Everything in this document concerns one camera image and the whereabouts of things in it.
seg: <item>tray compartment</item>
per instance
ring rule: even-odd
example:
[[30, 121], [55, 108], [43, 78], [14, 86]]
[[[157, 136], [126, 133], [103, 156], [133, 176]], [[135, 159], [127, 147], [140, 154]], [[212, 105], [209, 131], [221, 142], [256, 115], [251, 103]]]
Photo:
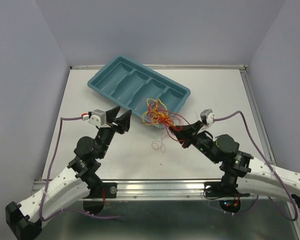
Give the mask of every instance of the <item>tray compartment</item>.
[[133, 70], [132, 67], [120, 62], [108, 74], [95, 83], [95, 87], [105, 94], [110, 93], [117, 82], [121, 81], [127, 74]]
[[183, 97], [184, 95], [182, 93], [172, 88], [169, 88], [163, 94], [158, 96], [158, 99], [160, 99], [161, 102], [164, 103], [164, 105], [167, 107], [169, 111], [175, 112], [175, 109], [178, 107], [178, 105], [183, 104], [182, 103]]
[[131, 94], [133, 94], [142, 84], [145, 84], [148, 78], [147, 75], [139, 71], [134, 71], [122, 79], [111, 96], [117, 101], [125, 104], [129, 98], [131, 98]]
[[147, 99], [158, 99], [166, 86], [155, 79], [151, 79], [147, 84], [144, 84], [135, 94], [132, 96], [128, 103], [128, 107], [141, 116], [148, 107], [146, 104]]

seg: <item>yellow string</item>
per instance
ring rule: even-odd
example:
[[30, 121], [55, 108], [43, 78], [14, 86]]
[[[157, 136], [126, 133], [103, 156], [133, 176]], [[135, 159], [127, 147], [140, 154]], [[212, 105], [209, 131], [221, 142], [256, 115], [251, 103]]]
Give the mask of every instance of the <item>yellow string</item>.
[[167, 106], [160, 100], [155, 100], [153, 98], [146, 99], [146, 105], [148, 110], [145, 111], [142, 115], [142, 122], [146, 125], [160, 125], [163, 124], [165, 126], [174, 126], [174, 121], [168, 115], [168, 108]]

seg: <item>cable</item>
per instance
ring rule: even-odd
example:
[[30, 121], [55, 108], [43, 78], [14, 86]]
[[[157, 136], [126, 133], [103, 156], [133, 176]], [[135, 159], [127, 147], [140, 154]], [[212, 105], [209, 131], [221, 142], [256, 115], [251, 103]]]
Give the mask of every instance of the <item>cable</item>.
[[263, 153], [261, 152], [261, 150], [259, 149], [259, 147], [257, 146], [256, 142], [254, 141], [254, 139], [252, 138], [251, 136], [251, 133], [250, 133], [250, 130], [248, 128], [248, 124], [247, 124], [247, 121], [246, 121], [246, 118], [244, 116], [244, 114], [242, 113], [242, 111], [236, 111], [234, 112], [233, 114], [229, 115], [229, 116], [226, 116], [226, 117], [222, 117], [222, 118], [215, 118], [214, 119], [214, 122], [220, 122], [220, 121], [223, 121], [223, 120], [227, 120], [227, 119], [230, 119], [232, 118], [233, 116], [237, 115], [237, 114], [240, 114], [241, 117], [242, 117], [242, 120], [243, 120], [243, 123], [244, 123], [244, 126], [245, 126], [245, 129], [246, 129], [246, 132], [253, 144], [253, 146], [255, 147], [255, 149], [257, 150], [257, 152], [260, 154], [260, 156], [262, 157], [262, 159], [264, 160], [265, 164], [270, 168], [270, 170], [273, 172], [273, 174], [275, 175], [275, 177], [278, 179], [278, 181], [280, 182], [280, 184], [282, 185], [284, 191], [286, 192], [286, 194], [288, 195], [288, 198], [293, 206], [293, 210], [294, 210], [294, 218], [290, 218], [288, 216], [286, 216], [286, 214], [280, 210], [280, 208], [275, 204], [274, 201], [273, 204], [275, 205], [275, 207], [279, 210], [279, 212], [288, 220], [294, 222], [298, 219], [298, 216], [299, 216], [299, 213], [298, 213], [298, 207], [296, 205], [296, 202], [294, 201], [294, 199], [292, 198], [291, 196], [291, 193], [289, 192], [289, 190], [287, 189], [285, 183], [282, 181], [281, 177], [275, 172], [274, 168], [272, 167], [272, 165], [270, 164], [270, 162], [268, 162], [268, 160], [266, 159], [266, 157], [263, 155]]
[[[222, 197], [207, 198], [207, 197], [205, 197], [205, 191], [203, 191], [203, 197], [206, 198], [206, 199], [208, 199], [208, 200], [216, 200], [216, 199], [222, 198]], [[215, 206], [210, 206], [209, 205], [209, 207], [212, 208], [212, 209], [214, 209], [214, 210], [217, 210], [219, 212], [223, 212], [225, 214], [230, 214], [230, 215], [236, 216], [236, 215], [246, 214], [247, 212], [251, 211], [257, 205], [258, 199], [259, 199], [259, 195], [256, 196], [254, 202], [246, 210], [240, 211], [240, 212], [237, 212], [237, 213], [232, 213], [232, 212], [229, 212], [229, 211], [224, 211], [224, 210], [221, 210], [220, 208], [215, 207]]]
[[103, 188], [101, 192], [102, 192], [103, 206], [105, 206], [105, 204], [106, 204], [106, 190]]
[[208, 199], [208, 200], [217, 200], [217, 199], [222, 199], [222, 198], [223, 198], [223, 196], [214, 197], [214, 198], [209, 198], [209, 197], [206, 196], [206, 191], [207, 191], [206, 189], [203, 190], [203, 197], [204, 197], [205, 199]]
[[234, 204], [235, 207], [238, 206], [238, 204], [239, 204], [239, 202], [240, 202], [240, 197], [241, 197], [241, 195], [240, 195], [240, 193], [239, 193], [238, 200], [237, 200], [236, 203]]
[[155, 100], [152, 98], [147, 98], [145, 103], [147, 106], [147, 111], [141, 115], [142, 123], [149, 126], [155, 126], [159, 129], [166, 129], [166, 135], [164, 137], [161, 135], [161, 140], [154, 140], [152, 142], [151, 146], [154, 150], [160, 149], [162, 153], [166, 151], [166, 146], [163, 143], [163, 140], [167, 136], [177, 142], [182, 143], [185, 141], [175, 139], [174, 134], [170, 131], [170, 127], [177, 132], [181, 131], [183, 120], [187, 122], [187, 124], [190, 124], [182, 115], [169, 111], [167, 106], [160, 99]]
[[[57, 150], [58, 150], [58, 146], [59, 146], [59, 141], [60, 141], [60, 137], [61, 137], [61, 131], [62, 131], [62, 123], [63, 121], [74, 121], [74, 120], [81, 120], [83, 119], [82, 116], [79, 116], [79, 117], [72, 117], [72, 118], [64, 118], [64, 117], [61, 117], [60, 118], [60, 126], [59, 126], [59, 133], [58, 133], [58, 137], [56, 139], [56, 144], [55, 144], [55, 148], [54, 148], [54, 153], [53, 153], [53, 156], [52, 156], [52, 159], [51, 159], [51, 162], [50, 162], [50, 165], [49, 165], [49, 168], [48, 168], [48, 173], [47, 173], [47, 176], [46, 176], [46, 181], [45, 181], [45, 185], [44, 185], [44, 194], [42, 195], [42, 198], [41, 198], [41, 203], [40, 203], [40, 208], [39, 208], [39, 217], [40, 217], [40, 220], [42, 222], [46, 222], [46, 221], [49, 221], [50, 219], [54, 218], [55, 216], [57, 216], [58, 214], [62, 213], [62, 212], [75, 212], [75, 213], [80, 213], [80, 214], [83, 214], [85, 216], [89, 216], [89, 217], [92, 217], [92, 218], [95, 218], [95, 219], [104, 219], [104, 220], [109, 220], [109, 219], [117, 219], [119, 218], [120, 216], [95, 216], [95, 215], [92, 215], [92, 214], [89, 214], [85, 211], [82, 211], [82, 210], [76, 210], [76, 209], [71, 209], [71, 208], [66, 208], [66, 209], [61, 209], [61, 210], [58, 210], [56, 211], [55, 213], [51, 214], [50, 216], [44, 218], [43, 217], [43, 209], [44, 209], [44, 202], [45, 202], [45, 199], [46, 199], [46, 194], [48, 192], [48, 187], [49, 187], [49, 180], [50, 180], [50, 174], [51, 174], [51, 169], [52, 169], [52, 166], [54, 164], [54, 161], [55, 161], [55, 158], [56, 158], [56, 155], [57, 155]], [[102, 197], [102, 199], [104, 199], [104, 201], [106, 200], [105, 197], [106, 197], [106, 193], [103, 192], [102, 195], [104, 194], [104, 197]]]

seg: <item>metal frame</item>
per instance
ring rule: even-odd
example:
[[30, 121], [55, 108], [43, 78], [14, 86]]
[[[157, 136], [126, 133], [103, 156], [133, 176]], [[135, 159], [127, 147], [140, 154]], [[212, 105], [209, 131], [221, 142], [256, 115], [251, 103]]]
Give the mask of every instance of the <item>metal frame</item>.
[[[104, 180], [104, 183], [117, 183], [116, 198], [107, 198], [107, 202], [124, 201], [202, 201], [204, 189], [209, 182], [221, 179], [184, 179], [184, 180]], [[45, 181], [34, 182], [32, 194], [44, 187]], [[255, 195], [244, 199], [255, 199]], [[85, 201], [101, 201], [102, 199], [84, 199]]]
[[[71, 66], [71, 70], [100, 70], [105, 65], [90, 66]], [[164, 64], [145, 64], [150, 69], [233, 69], [246, 70], [246, 65], [164, 65]]]
[[256, 129], [259, 133], [260, 136], [260, 141], [262, 144], [262, 148], [265, 154], [266, 159], [271, 162], [271, 164], [276, 164], [276, 160], [275, 157], [273, 155], [272, 149], [271, 149], [271, 145], [267, 136], [267, 132], [264, 126], [264, 123], [262, 121], [262, 117], [260, 115], [257, 103], [256, 103], [256, 99], [255, 96], [253, 94], [250, 82], [249, 82], [249, 78], [248, 78], [248, 74], [247, 71], [245, 69], [241, 69], [240, 70], [240, 74], [241, 74], [241, 78], [242, 78], [242, 82], [245, 88], [245, 92], [246, 92], [246, 96], [248, 97], [248, 101], [252, 110], [252, 115], [255, 121], [255, 125], [256, 125]]
[[[104, 65], [94, 66], [72, 66], [72, 70], [99, 70]], [[271, 145], [267, 136], [265, 126], [262, 121], [250, 82], [247, 74], [246, 65], [146, 65], [151, 69], [233, 69], [239, 70], [242, 82], [246, 91], [246, 95], [252, 110], [253, 118], [260, 136], [261, 144], [266, 158], [276, 165]], [[117, 195], [116, 198], [109, 201], [202, 201], [203, 189], [209, 182], [218, 181], [220, 179], [186, 179], [186, 180], [105, 180], [104, 182], [116, 182]], [[35, 181], [32, 194], [41, 189], [45, 181]], [[95, 201], [95, 199], [85, 199], [85, 201]], [[291, 215], [294, 211], [291, 204], [288, 203]], [[294, 222], [298, 238], [300, 239], [300, 215]]]

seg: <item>white wall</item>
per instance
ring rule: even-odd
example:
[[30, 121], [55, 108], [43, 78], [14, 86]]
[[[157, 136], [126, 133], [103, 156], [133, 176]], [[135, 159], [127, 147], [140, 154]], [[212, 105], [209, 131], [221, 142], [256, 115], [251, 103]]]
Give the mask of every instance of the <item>white wall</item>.
[[0, 0], [0, 240], [16, 239], [5, 206], [43, 169], [68, 73], [34, 0]]
[[248, 64], [284, 0], [36, 0], [71, 66]]
[[287, 0], [248, 74], [279, 166], [300, 172], [300, 0]]

